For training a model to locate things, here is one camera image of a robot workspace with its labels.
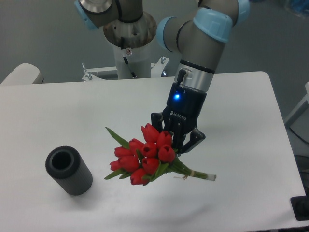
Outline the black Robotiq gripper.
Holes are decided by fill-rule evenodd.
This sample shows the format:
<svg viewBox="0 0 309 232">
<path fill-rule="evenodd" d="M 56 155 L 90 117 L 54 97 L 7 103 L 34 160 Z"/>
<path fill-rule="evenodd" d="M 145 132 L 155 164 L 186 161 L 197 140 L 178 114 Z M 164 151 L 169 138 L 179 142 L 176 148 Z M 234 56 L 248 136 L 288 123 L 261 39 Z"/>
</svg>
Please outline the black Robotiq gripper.
<svg viewBox="0 0 309 232">
<path fill-rule="evenodd" d="M 197 128 L 197 119 L 207 93 L 173 83 L 163 112 L 151 113 L 151 125 L 159 132 L 173 134 L 172 147 L 179 154 L 190 152 L 206 139 Z"/>
</svg>

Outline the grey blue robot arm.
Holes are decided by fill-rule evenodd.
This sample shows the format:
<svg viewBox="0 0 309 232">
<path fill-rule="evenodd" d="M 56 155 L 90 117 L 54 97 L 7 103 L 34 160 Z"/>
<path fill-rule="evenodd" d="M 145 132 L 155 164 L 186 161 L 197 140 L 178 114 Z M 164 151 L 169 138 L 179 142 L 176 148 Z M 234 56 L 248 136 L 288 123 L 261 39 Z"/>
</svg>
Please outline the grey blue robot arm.
<svg viewBox="0 0 309 232">
<path fill-rule="evenodd" d="M 248 18 L 250 3 L 201 0 L 191 14 L 159 23 L 144 11 L 141 0 L 77 0 L 74 5 L 89 29 L 103 29 L 113 46 L 119 79 L 153 76 L 148 45 L 154 40 L 181 54 L 166 108 L 152 113 L 151 123 L 172 134 L 178 154 L 202 142 L 205 135 L 197 129 L 198 116 L 231 29 Z"/>
</svg>

